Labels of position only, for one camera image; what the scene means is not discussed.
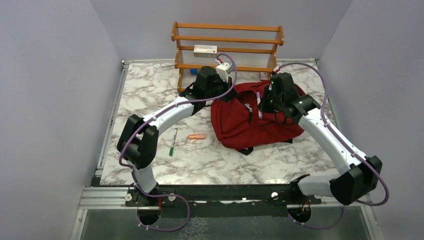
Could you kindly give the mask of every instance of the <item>connector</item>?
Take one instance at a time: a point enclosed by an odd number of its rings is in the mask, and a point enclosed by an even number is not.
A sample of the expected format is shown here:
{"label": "connector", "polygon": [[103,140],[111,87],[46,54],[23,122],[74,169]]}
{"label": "connector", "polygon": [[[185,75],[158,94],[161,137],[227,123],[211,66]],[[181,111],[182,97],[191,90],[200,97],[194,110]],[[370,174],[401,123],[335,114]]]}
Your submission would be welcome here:
{"label": "connector", "polygon": [[234,66],[228,62],[223,62],[216,66],[216,73],[224,81],[228,82],[229,74],[234,70]]}

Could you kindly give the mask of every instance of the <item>wooden shelf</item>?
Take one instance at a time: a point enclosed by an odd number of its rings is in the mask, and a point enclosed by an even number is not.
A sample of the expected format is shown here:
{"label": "wooden shelf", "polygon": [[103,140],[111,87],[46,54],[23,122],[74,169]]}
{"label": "wooden shelf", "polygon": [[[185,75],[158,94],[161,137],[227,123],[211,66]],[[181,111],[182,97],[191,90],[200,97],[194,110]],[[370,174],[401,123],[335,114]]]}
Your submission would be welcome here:
{"label": "wooden shelf", "polygon": [[[255,38],[255,37],[226,37],[226,36],[196,36],[180,35],[179,29],[199,29],[203,32],[207,30],[223,30],[228,34],[228,30],[250,31],[250,32],[275,32],[273,39]],[[238,71],[246,72],[267,72],[270,73],[277,66],[277,47],[284,43],[283,28],[281,26],[244,26],[244,25],[221,25],[221,24],[202,24],[202,23],[178,23],[174,22],[171,32],[171,40],[176,42],[176,54],[174,66],[179,69],[178,92],[184,90],[181,87],[184,75],[184,69],[200,69],[203,66],[216,67],[217,64],[213,58],[194,57],[193,45],[182,45],[181,41],[201,42],[205,44],[218,46],[218,53],[230,53],[237,66]],[[221,47],[223,43],[235,43],[234,47]],[[252,48],[252,45],[271,45],[271,49]]]}

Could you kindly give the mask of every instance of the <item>blue object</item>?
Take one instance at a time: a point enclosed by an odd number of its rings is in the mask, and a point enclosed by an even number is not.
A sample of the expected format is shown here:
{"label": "blue object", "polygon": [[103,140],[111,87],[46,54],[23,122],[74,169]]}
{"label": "blue object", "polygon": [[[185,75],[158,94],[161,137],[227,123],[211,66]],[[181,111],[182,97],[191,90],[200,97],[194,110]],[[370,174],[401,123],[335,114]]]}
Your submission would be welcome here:
{"label": "blue object", "polygon": [[191,73],[191,75],[197,75],[198,74],[198,70],[195,69],[195,68],[191,68],[190,69],[190,73]]}

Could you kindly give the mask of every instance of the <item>green marker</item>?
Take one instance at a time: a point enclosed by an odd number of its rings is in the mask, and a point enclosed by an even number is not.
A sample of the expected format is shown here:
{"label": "green marker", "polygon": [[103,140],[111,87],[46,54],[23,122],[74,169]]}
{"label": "green marker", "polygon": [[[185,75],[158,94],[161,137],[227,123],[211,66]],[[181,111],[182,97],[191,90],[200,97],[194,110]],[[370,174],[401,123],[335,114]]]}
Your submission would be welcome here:
{"label": "green marker", "polygon": [[171,149],[169,150],[169,155],[171,157],[172,157],[172,154],[174,152],[175,140],[177,139],[177,131],[178,131],[178,129],[175,128],[175,131],[173,132],[173,139],[172,139]]}

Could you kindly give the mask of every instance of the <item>gray wall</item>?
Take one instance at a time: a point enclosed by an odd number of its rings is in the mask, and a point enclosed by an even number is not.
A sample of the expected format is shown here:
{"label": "gray wall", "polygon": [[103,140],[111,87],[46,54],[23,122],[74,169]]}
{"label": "gray wall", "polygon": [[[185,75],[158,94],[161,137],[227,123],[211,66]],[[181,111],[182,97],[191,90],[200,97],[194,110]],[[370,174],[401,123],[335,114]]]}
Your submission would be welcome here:
{"label": "gray wall", "polygon": [[120,61],[88,0],[0,2],[0,239],[69,239]]}
{"label": "gray wall", "polygon": [[386,240],[424,238],[423,13],[422,0],[353,0],[319,61],[341,131],[383,161]]}
{"label": "gray wall", "polygon": [[173,22],[282,26],[277,58],[321,57],[352,0],[91,0],[125,60],[175,58]]}

